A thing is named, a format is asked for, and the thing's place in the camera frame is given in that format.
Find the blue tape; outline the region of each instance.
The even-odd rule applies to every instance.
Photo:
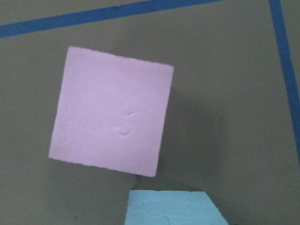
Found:
[[[151,0],[0,26],[0,38],[221,0]]]
[[[280,0],[270,0],[269,2],[281,61],[281,67],[285,78],[285,87],[290,105],[292,124],[298,152],[298,160],[300,163],[300,101],[296,77],[291,59],[287,34],[285,31],[285,21]]]

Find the tape strip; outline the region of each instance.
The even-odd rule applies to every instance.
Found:
[[[280,0],[270,0],[270,9],[278,45],[281,67],[285,78],[285,87],[290,105],[298,160],[300,163],[300,101],[293,68],[289,43],[285,30],[285,21]]]
[[[221,0],[150,0],[0,26],[0,38]]]

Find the block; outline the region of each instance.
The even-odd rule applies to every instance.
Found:
[[[69,47],[49,158],[153,177],[173,67]]]
[[[125,225],[228,225],[205,192],[132,190]]]

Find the blue painter's tape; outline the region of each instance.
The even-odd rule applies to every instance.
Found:
[[[300,101],[280,0],[270,0],[270,9],[273,18],[281,67],[285,78],[285,87],[290,104],[298,160],[300,163]]]
[[[0,38],[221,0],[151,0],[0,26]]]

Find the light blue block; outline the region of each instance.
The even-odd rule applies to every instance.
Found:
[[[125,225],[228,225],[205,192],[132,190]]]

